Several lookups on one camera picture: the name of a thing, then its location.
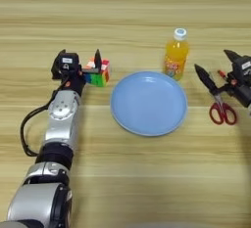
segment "blue plate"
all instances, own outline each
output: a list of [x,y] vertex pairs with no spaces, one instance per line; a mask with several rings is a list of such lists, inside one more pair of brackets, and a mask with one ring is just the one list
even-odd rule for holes
[[122,79],[111,97],[114,119],[126,130],[143,136],[160,136],[184,121],[187,100],[183,89],[162,73],[143,71]]

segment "bottle label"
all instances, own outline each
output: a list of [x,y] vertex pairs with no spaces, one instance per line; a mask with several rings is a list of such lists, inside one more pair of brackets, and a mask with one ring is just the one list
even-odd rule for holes
[[185,60],[183,62],[175,62],[166,57],[165,60],[165,74],[174,78],[180,79],[183,74]]

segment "scissors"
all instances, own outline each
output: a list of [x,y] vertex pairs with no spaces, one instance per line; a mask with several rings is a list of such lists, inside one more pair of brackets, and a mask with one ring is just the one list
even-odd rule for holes
[[[223,124],[224,122],[229,125],[234,125],[237,122],[237,114],[235,110],[228,104],[223,102],[220,94],[214,95],[215,103],[209,109],[209,116],[215,124]],[[215,119],[214,111],[217,112],[219,119]]]

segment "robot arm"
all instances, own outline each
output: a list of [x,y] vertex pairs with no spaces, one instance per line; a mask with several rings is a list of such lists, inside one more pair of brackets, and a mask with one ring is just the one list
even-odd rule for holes
[[[95,60],[100,63],[99,52]],[[78,55],[66,51],[56,58],[52,73],[54,79],[63,82],[67,78],[67,82],[48,106],[49,123],[43,145],[10,204],[7,221],[0,223],[0,228],[70,227],[70,169],[85,79]]]
[[243,107],[247,108],[251,115],[251,57],[240,56],[229,50],[225,50],[225,53],[231,61],[232,71],[225,75],[219,70],[219,74],[226,81],[224,86],[217,87],[210,74],[202,67],[195,65],[195,70],[212,95],[227,92],[229,96],[236,98]]

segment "bottle cap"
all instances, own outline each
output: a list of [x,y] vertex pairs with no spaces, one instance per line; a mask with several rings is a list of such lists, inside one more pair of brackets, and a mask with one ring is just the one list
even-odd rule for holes
[[178,41],[183,41],[186,37],[186,29],[185,28],[177,28],[175,30],[175,35],[174,35],[174,38],[175,40],[178,40]]

